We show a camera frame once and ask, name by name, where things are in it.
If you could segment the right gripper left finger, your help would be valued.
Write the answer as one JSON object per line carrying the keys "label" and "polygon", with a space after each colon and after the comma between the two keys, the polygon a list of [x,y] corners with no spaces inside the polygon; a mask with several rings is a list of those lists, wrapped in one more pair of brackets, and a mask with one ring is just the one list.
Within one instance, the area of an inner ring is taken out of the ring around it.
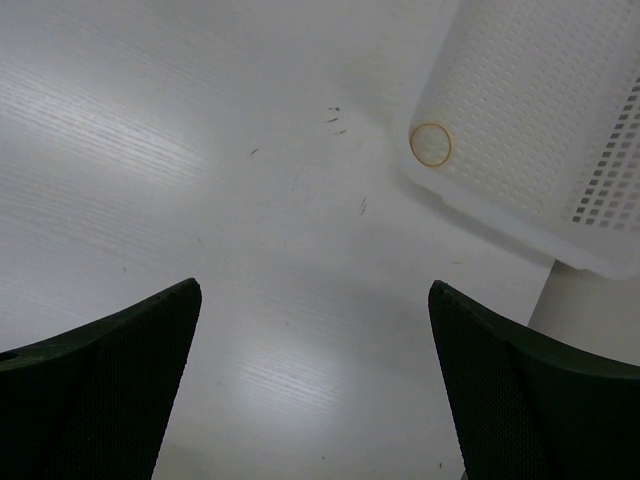
{"label": "right gripper left finger", "polygon": [[201,303],[190,278],[3,352],[2,478],[151,478]]}

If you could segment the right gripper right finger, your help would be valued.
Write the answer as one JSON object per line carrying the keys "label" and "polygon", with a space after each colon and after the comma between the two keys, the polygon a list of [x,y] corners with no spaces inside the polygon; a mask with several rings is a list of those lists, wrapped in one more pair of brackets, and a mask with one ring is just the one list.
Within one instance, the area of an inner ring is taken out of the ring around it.
{"label": "right gripper right finger", "polygon": [[638,478],[637,366],[520,325],[443,281],[428,309],[465,478]]}

